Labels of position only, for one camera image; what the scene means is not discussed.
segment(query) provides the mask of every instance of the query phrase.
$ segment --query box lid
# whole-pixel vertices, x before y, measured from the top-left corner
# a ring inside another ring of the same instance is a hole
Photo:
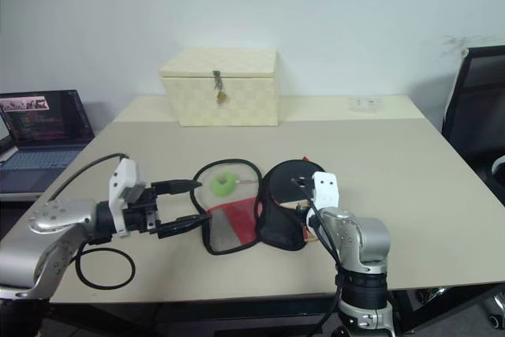
[[[161,77],[271,78],[274,76],[275,49],[189,48],[159,68]]]

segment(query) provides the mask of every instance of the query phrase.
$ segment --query green ball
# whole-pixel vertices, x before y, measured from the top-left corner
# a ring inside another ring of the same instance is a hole
[[[221,173],[211,181],[211,191],[217,197],[227,197],[237,186],[238,176],[235,173]]]

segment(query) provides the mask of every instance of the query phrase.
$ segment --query laptop screen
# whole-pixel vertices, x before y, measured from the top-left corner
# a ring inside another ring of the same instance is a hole
[[[87,144],[94,137],[76,90],[0,94],[0,111],[20,148]]]

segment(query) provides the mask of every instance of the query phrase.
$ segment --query black office chair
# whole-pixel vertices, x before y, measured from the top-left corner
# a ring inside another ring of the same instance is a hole
[[[505,46],[464,52],[442,134],[505,205]]]

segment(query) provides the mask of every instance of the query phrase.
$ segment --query table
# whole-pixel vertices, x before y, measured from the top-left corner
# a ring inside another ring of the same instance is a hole
[[[383,98],[381,107],[359,113],[349,111],[344,97],[288,98],[281,102],[278,127],[183,128],[174,122],[166,97],[140,97],[34,207],[76,169],[111,152],[128,153],[152,182],[191,178],[218,159],[248,159],[265,174],[276,163],[307,156],[336,173],[342,208],[378,217],[389,228],[390,290],[505,281],[505,260],[498,259],[505,245],[502,204],[406,96]],[[62,196],[105,200],[116,165],[89,170]],[[159,198],[163,222],[192,213],[187,194]],[[91,290],[70,269],[52,302],[205,301],[335,291],[334,265],[316,243],[298,252],[258,244],[212,256],[194,230],[165,240],[133,234],[110,245],[136,261],[132,283],[116,291]],[[83,266],[91,281],[103,284],[129,274],[121,258],[105,253],[86,257]]]

